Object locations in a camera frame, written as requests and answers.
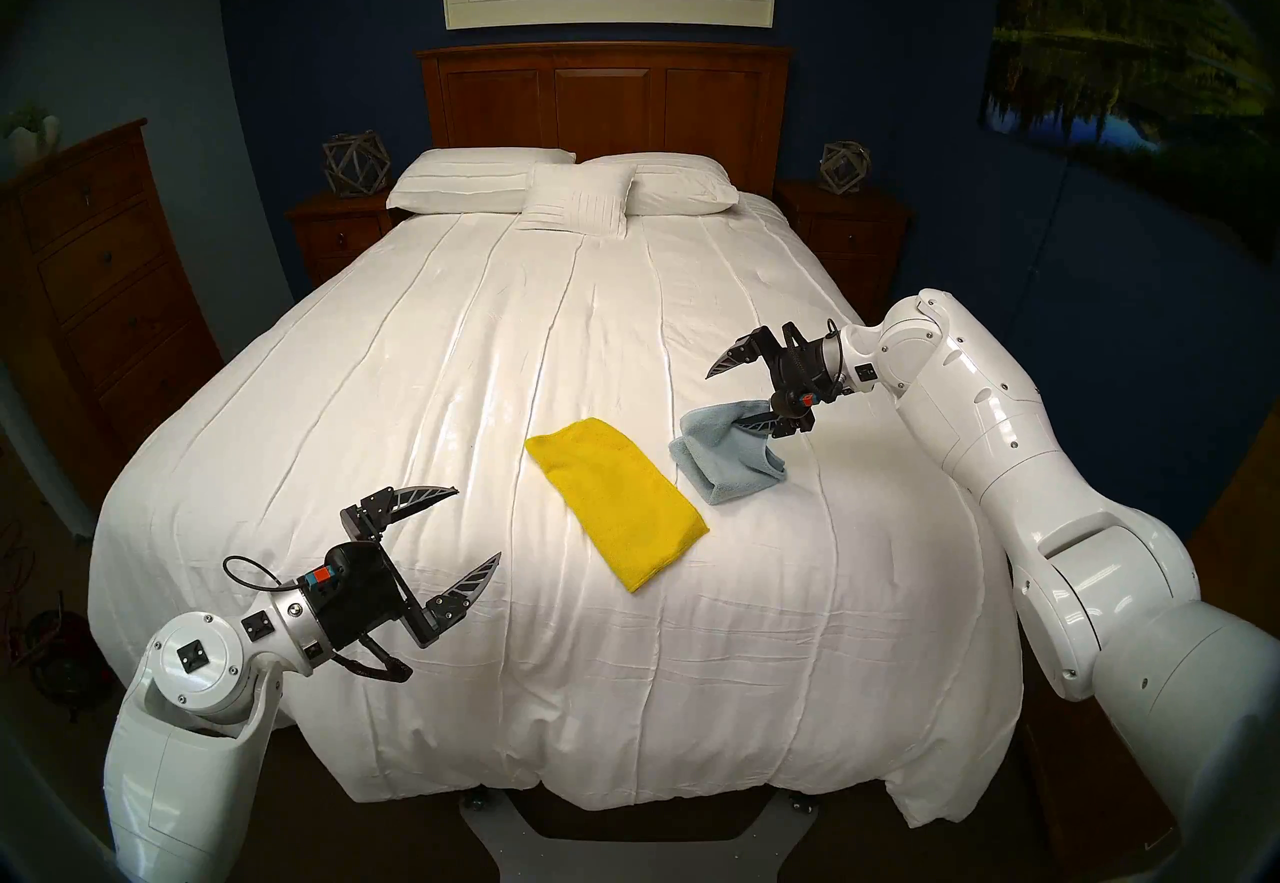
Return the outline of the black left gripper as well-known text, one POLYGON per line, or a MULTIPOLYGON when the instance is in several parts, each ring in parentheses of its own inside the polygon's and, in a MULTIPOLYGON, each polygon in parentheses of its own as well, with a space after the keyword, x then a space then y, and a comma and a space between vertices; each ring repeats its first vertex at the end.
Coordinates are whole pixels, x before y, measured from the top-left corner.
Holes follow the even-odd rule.
POLYGON ((381 654, 372 633, 390 622, 401 623, 425 649, 466 618, 497 572, 500 552, 421 604, 380 543, 393 523, 457 495, 454 488, 388 486, 340 512, 349 541, 332 546, 320 568, 298 578, 298 591, 333 651, 358 642, 370 654, 381 654))

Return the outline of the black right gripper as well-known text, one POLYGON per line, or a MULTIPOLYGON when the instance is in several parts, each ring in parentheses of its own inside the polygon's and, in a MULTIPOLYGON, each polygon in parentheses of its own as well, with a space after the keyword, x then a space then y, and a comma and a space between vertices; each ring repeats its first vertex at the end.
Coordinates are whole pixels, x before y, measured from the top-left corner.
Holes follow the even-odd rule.
POLYGON ((817 404, 835 403, 850 393, 836 322, 827 322, 827 334, 815 340, 806 340, 795 322, 785 322, 782 331, 782 343, 765 326, 739 337, 710 363, 705 376, 709 380, 730 369, 764 360, 773 394, 771 401, 744 401, 739 427, 772 439, 812 431, 817 404))

